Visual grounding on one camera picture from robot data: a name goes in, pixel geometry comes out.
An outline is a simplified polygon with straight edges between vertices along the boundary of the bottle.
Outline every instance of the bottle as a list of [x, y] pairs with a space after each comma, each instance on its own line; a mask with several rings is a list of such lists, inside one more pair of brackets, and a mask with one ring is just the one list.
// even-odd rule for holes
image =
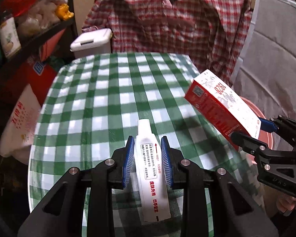
[[151, 131], [149, 119], [138, 121], [134, 157], [144, 221], [170, 218], [161, 148]]

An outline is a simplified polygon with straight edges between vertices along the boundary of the blue strip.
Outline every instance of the blue strip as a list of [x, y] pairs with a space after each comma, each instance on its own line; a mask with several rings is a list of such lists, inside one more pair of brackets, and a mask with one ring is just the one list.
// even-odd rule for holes
[[277, 131], [277, 126], [274, 124], [273, 121], [264, 119], [264, 118], [259, 118], [261, 120], [261, 130], [272, 133]]

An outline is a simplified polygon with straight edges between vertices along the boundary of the container lid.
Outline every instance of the container lid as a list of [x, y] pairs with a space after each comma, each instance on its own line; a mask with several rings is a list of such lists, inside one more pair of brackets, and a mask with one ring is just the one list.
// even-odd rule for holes
[[111, 40], [112, 31], [109, 28], [103, 28], [81, 34], [70, 45], [72, 52], [100, 47]]

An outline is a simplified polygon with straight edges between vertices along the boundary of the red plaid shirt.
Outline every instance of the red plaid shirt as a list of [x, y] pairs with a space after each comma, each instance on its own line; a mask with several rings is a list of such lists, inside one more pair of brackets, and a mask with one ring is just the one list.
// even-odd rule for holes
[[110, 28], [113, 52], [187, 54], [225, 83], [251, 22], [251, 0], [95, 0], [83, 32]]

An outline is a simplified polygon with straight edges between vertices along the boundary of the round table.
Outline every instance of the round table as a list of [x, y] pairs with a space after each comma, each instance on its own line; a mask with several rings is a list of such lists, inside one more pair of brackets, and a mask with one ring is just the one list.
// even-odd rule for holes
[[[228, 170], [263, 206], [257, 169], [185, 99], [198, 70], [187, 55], [116, 53], [74, 60], [56, 76], [42, 107], [31, 149], [28, 190], [30, 210], [72, 166], [81, 170], [110, 158], [137, 135], [137, 121], [149, 119], [157, 139], [204, 169]], [[86, 236], [88, 191], [82, 235]], [[113, 190], [116, 236], [180, 233], [183, 191], [169, 190], [171, 218], [143, 221], [135, 166], [125, 190]], [[209, 235], [213, 235], [206, 191]]]

